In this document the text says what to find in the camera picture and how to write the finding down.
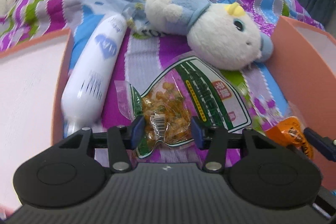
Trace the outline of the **orange snack packet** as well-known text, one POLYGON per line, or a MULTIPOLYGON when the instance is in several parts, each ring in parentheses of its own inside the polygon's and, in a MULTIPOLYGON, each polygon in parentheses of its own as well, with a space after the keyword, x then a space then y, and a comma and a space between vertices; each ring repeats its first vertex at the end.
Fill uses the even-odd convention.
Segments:
POLYGON ((283 147, 294 146, 301 150, 310 160, 313 160, 313 148, 303 134, 301 123, 296 116, 285 118, 276 126, 266 130, 265 134, 283 147))

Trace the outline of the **green white snack bag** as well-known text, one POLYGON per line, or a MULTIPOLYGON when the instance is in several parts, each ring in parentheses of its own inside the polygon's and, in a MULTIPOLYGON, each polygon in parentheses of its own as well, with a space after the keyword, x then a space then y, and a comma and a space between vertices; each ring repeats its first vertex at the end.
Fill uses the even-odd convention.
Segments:
POLYGON ((140 159, 150 156, 159 143, 178 147, 192 142, 193 117, 229 132, 252 123, 239 92, 196 56, 171 64, 143 93, 126 81, 114 84, 120 113, 129 120, 139 115, 145 119, 145 133, 135 142, 140 159))

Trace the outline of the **white spray bottle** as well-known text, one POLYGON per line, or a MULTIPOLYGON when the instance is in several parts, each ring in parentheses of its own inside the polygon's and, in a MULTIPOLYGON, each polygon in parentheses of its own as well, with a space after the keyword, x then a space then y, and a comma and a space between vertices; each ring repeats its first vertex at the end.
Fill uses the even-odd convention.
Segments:
POLYGON ((61 100, 67 136, 99 120, 126 30, 125 18, 114 14, 96 27, 85 45, 61 100))

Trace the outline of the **pink cardboard box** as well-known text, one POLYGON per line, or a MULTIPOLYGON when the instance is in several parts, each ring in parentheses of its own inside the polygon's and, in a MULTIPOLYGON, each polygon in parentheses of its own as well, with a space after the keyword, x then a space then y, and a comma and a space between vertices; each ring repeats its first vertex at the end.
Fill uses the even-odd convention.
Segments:
POLYGON ((293 115, 335 145, 335 38, 298 20, 280 17, 266 62, 293 115))

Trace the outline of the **white blue plush toy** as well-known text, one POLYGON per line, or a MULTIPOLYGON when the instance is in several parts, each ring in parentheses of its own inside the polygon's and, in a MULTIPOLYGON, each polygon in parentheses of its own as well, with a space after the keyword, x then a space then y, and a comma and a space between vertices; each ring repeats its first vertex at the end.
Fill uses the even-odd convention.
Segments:
POLYGON ((146 0, 145 15, 154 30, 185 36, 195 54, 218 69, 237 71, 273 53, 270 37, 237 2, 146 0))

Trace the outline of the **pink box lid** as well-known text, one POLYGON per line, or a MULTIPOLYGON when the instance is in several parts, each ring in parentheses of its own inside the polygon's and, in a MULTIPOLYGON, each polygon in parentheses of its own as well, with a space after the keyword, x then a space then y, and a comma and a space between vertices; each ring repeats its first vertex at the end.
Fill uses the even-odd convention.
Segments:
POLYGON ((60 100, 73 44, 64 29, 1 53, 1 207, 8 211, 21 206, 17 168, 63 138, 60 100))

